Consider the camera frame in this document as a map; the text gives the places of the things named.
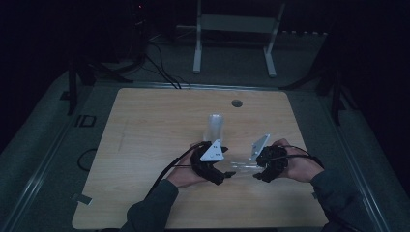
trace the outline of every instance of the small white tag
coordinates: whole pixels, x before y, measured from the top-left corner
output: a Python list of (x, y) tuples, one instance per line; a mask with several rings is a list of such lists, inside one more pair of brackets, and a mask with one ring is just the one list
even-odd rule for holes
[(204, 155), (201, 157), (201, 161), (222, 161), (223, 160), (223, 153), (222, 148), (220, 147), (220, 140), (217, 139), (208, 148)]
[(268, 141), (269, 137), (271, 137), (271, 135), (267, 133), (263, 135), (263, 137), (259, 138), (259, 140), (252, 143), (252, 153), (250, 154), (249, 160), (256, 160), (256, 158), (260, 155), (263, 148), (265, 147), (265, 144)]

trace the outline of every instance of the wooden table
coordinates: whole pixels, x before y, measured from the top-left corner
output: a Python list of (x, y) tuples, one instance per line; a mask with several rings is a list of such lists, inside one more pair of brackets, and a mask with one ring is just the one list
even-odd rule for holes
[[(240, 100), (242, 107), (231, 102)], [(128, 208), (142, 200), (162, 170), (202, 140), (208, 116), (224, 117), (222, 145), (229, 148), (220, 171), (238, 173), (223, 184), (180, 189), (167, 228), (323, 226), (327, 220), (312, 186), (289, 179), (270, 184), (252, 174), (251, 143), (265, 133), (306, 148), (287, 96), (282, 92), (122, 89), (119, 91), (78, 203), (77, 229), (121, 227)]]

